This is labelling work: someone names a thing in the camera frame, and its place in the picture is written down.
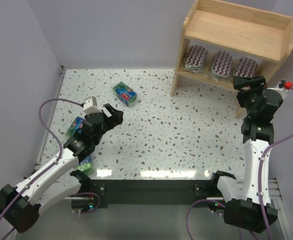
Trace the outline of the purple zigzag sponge pack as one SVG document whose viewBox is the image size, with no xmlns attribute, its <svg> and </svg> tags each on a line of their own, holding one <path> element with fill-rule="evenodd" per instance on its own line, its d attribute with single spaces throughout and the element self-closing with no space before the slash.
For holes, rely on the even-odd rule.
<svg viewBox="0 0 293 240">
<path fill-rule="evenodd" d="M 241 57 L 237 62 L 233 75 L 242 78 L 252 78 L 255 76 L 258 66 L 258 62 L 254 59 Z"/>
<path fill-rule="evenodd" d="M 219 50 L 212 57 L 209 73 L 213 80 L 224 81 L 231 76 L 233 57 L 226 51 Z"/>
<path fill-rule="evenodd" d="M 194 45 L 184 59 L 184 68 L 192 73 L 202 73 L 208 56 L 208 50 L 200 45 Z"/>
</svg>

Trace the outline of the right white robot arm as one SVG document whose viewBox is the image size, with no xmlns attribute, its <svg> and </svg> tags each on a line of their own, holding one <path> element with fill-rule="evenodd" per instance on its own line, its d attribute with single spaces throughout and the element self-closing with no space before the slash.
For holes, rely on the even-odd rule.
<svg viewBox="0 0 293 240">
<path fill-rule="evenodd" d="M 275 136 L 271 121 L 288 93 L 285 84 L 282 80 L 276 87 L 268 87 L 263 76 L 233 77 L 238 103 L 246 110 L 241 126 L 245 151 L 243 185 L 238 186 L 233 174 L 219 170 L 210 180 L 224 198 L 224 222 L 252 233 L 262 233 L 267 229 L 266 223 L 272 224 L 278 218 L 269 194 L 269 160 Z"/>
</svg>

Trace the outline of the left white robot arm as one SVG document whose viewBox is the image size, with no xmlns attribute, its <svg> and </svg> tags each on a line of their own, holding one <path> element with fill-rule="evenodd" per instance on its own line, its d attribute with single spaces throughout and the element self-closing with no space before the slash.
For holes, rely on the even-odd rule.
<svg viewBox="0 0 293 240">
<path fill-rule="evenodd" d="M 104 107 L 110 116 L 89 102 L 81 106 L 85 112 L 82 126 L 59 146 L 58 155 L 16 186 L 7 184 L 0 190 L 0 217 L 18 233 L 29 230 L 42 212 L 75 195 L 81 185 L 90 180 L 74 168 L 94 152 L 107 131 L 123 122 L 123 111 L 108 103 Z"/>
</svg>

